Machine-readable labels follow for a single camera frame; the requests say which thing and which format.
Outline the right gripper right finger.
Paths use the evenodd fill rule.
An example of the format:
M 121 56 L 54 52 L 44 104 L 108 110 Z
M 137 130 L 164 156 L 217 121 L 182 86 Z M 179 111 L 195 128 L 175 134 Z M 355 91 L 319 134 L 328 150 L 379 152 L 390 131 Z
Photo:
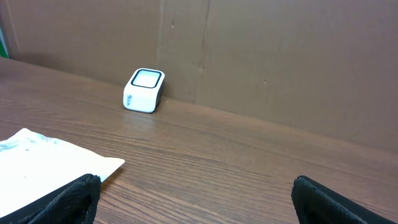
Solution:
M 304 175 L 291 197 L 300 224 L 395 224 Z

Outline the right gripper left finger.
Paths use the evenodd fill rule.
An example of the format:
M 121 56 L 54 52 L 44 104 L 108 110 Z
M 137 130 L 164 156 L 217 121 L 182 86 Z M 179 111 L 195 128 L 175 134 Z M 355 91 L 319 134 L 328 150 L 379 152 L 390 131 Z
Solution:
M 1 218 L 1 224 L 93 224 L 101 179 L 85 174 Z

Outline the beige plastic pouch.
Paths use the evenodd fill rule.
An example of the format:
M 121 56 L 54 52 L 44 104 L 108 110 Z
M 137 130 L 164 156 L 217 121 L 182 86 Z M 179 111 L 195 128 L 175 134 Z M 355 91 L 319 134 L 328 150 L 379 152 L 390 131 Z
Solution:
M 1 141 L 1 217 L 85 174 L 103 182 L 124 163 L 23 128 Z

